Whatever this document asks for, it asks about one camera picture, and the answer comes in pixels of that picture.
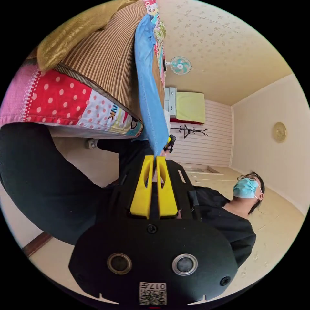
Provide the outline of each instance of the eyeglasses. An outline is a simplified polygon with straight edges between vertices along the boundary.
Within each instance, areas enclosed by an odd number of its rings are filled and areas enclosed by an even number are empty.
[[[243,174],[243,175],[239,176],[239,177],[237,178],[237,180],[240,181],[240,180],[242,180],[242,179],[244,179],[244,178],[249,178],[250,180],[255,181],[255,180],[258,179],[258,175],[255,174],[255,173],[252,173],[252,174]]]

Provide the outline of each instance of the black hair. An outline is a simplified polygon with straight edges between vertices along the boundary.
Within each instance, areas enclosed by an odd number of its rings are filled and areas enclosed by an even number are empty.
[[[260,183],[261,183],[261,190],[262,190],[262,193],[264,194],[265,193],[265,184],[264,184],[264,181],[263,179],[257,174],[255,173],[254,171],[251,171],[251,173],[249,174],[256,174],[257,175],[257,178],[259,179]],[[261,204],[261,200],[259,200],[250,210],[250,212],[248,214],[251,214],[260,204]]]

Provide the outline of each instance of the red polka dot fabric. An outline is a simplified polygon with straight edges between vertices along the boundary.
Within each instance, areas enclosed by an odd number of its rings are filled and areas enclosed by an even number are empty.
[[[89,104],[91,92],[90,87],[55,70],[39,72],[24,121],[76,125]]]

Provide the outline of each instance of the screw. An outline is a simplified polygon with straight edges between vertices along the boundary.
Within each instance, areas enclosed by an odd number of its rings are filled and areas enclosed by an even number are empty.
[[[156,233],[157,227],[153,224],[150,224],[150,225],[148,225],[147,231],[148,231],[148,233]]]
[[[225,286],[230,282],[231,278],[230,277],[224,277],[221,281],[220,281],[220,285],[221,286]]]

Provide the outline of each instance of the brown striped cushion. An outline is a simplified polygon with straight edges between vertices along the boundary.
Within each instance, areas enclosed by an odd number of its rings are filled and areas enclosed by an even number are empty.
[[[56,70],[85,83],[141,119],[134,36],[146,13],[142,0],[121,9],[104,30],[92,33],[76,45]],[[163,105],[164,88],[155,54],[153,75]]]

